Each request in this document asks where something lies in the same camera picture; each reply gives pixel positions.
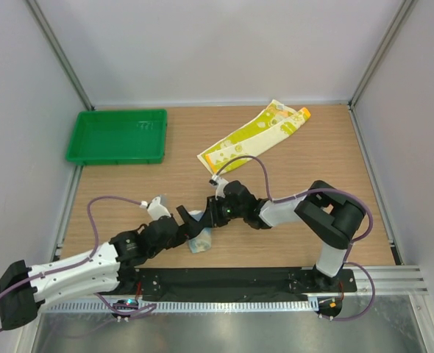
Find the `polka dot striped towel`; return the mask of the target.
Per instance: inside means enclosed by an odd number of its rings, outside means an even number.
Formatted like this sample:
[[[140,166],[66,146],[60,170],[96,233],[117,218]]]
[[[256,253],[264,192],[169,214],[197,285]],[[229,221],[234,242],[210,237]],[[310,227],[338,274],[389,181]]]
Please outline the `polka dot striped towel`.
[[[188,248],[192,254],[209,251],[212,246],[211,228],[204,228],[195,238],[188,241]]]

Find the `green yellow patterned towel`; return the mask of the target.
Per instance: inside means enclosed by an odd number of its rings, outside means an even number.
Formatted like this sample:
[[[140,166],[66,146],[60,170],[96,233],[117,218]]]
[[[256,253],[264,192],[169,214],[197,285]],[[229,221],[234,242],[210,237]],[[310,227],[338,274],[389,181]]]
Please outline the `green yellow patterned towel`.
[[[274,99],[251,121],[198,154],[197,159],[210,173],[225,174],[247,160],[236,160],[228,166],[225,163],[244,155],[259,156],[289,138],[310,117],[308,108],[295,110]]]

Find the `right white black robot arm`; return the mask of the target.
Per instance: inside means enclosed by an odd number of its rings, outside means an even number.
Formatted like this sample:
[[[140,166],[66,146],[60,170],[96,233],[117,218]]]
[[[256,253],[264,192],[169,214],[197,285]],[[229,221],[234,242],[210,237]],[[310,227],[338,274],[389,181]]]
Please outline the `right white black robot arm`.
[[[223,227],[236,218],[253,229],[296,222],[308,226],[323,243],[311,274],[311,281],[322,291],[339,286],[339,273],[363,220],[369,220],[369,229],[372,226],[371,213],[361,200],[321,180],[306,191],[282,199],[258,198],[239,181],[233,181],[219,186],[216,195],[207,198],[206,209],[190,235]]]

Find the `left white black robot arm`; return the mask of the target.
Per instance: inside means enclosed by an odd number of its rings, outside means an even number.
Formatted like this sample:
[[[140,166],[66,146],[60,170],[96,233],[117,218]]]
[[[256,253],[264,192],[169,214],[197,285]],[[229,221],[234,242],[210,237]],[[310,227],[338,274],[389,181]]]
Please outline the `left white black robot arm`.
[[[209,211],[194,218],[183,206],[177,210],[181,224],[165,207],[150,206],[149,224],[120,232],[105,243],[96,241],[89,252],[41,265],[28,266],[24,260],[11,263],[0,278],[1,330],[20,328],[41,310],[65,300],[133,292],[137,266],[216,225]]]

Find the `green plastic tray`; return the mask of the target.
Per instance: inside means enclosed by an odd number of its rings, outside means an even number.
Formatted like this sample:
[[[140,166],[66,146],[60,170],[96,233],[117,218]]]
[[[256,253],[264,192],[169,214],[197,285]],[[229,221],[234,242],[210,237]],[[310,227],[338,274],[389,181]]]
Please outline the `green plastic tray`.
[[[78,114],[65,159],[75,165],[142,165],[163,161],[164,109],[96,110]]]

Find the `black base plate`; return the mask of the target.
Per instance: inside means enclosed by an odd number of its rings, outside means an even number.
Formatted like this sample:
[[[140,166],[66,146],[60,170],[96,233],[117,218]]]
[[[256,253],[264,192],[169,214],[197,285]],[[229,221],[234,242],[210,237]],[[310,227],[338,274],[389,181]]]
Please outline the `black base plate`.
[[[313,268],[142,268],[127,274],[112,293],[132,295],[138,288],[149,302],[281,302],[357,291],[350,269],[325,279]]]

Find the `aluminium front rail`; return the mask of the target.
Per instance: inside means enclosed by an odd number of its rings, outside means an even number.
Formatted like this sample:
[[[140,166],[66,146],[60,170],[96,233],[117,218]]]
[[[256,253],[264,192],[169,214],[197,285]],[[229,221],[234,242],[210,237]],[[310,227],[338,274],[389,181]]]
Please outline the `aluminium front rail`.
[[[369,293],[372,289],[375,289],[378,294],[422,293],[426,290],[426,284],[420,270],[413,266],[369,267],[366,271],[353,266],[344,269],[352,270],[357,285],[357,291],[345,293],[347,296]],[[113,296],[115,294],[104,293],[102,295]]]

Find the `left aluminium frame post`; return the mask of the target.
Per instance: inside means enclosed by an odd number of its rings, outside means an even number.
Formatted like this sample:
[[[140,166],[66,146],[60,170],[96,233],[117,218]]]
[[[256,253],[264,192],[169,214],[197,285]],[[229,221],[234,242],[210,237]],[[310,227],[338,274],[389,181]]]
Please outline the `left aluminium frame post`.
[[[54,30],[52,29],[47,17],[45,16],[40,5],[38,4],[38,1],[26,0],[24,1],[24,3],[31,12],[32,17],[34,18],[41,33],[46,39],[49,47],[53,51],[54,56],[56,57],[57,62],[59,63],[68,81],[70,82],[71,87],[74,89],[79,100],[82,102],[83,107],[87,111],[94,111],[94,105],[92,104],[85,89],[83,88],[83,85],[80,82],[77,73],[71,65],[70,60],[67,58],[59,40],[57,39],[57,36],[54,33]]]

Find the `aluminium frame post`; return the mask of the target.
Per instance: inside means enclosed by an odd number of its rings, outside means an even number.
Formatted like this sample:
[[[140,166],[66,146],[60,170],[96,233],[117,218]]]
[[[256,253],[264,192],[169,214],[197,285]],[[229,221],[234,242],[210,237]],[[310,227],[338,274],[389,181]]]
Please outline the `aluminium frame post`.
[[[57,39],[57,36],[54,33],[54,30],[52,29],[47,17],[45,16],[40,5],[38,4],[38,1],[26,0],[24,1],[24,3],[31,12],[32,17],[34,18],[41,33],[46,39],[49,47],[53,51],[54,56],[56,57],[57,62],[59,63],[68,81],[70,82],[71,87],[74,89],[79,100],[82,102],[83,107],[87,111],[94,111],[94,105],[92,104],[85,89],[83,88],[83,85],[80,82],[77,73],[71,65],[70,60],[67,58],[59,40]]]
[[[393,46],[396,37],[401,32],[408,17],[417,4],[417,0],[403,0],[400,3],[398,10],[395,12],[391,22],[389,23],[385,34],[383,35],[379,45],[377,46],[374,55],[369,61],[366,70],[355,88],[355,91],[348,102],[350,110],[354,110],[356,104],[360,101],[361,96],[366,90],[368,84],[372,80],[374,74],[381,66],[383,60],[387,56],[390,48]]]

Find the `right aluminium frame post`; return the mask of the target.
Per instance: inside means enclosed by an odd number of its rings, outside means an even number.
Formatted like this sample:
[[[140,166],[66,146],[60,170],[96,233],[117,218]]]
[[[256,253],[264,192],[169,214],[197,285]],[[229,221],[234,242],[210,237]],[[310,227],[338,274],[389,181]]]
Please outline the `right aluminium frame post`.
[[[387,56],[390,48],[393,46],[396,37],[401,32],[408,17],[417,4],[417,0],[403,0],[400,3],[398,10],[395,12],[391,22],[389,23],[385,34],[383,35],[379,45],[377,46],[374,55],[369,61],[366,70],[355,88],[355,91],[348,102],[350,110],[354,110],[356,104],[360,101],[361,96],[366,90],[368,84],[372,80],[374,74],[381,66],[383,60]]]

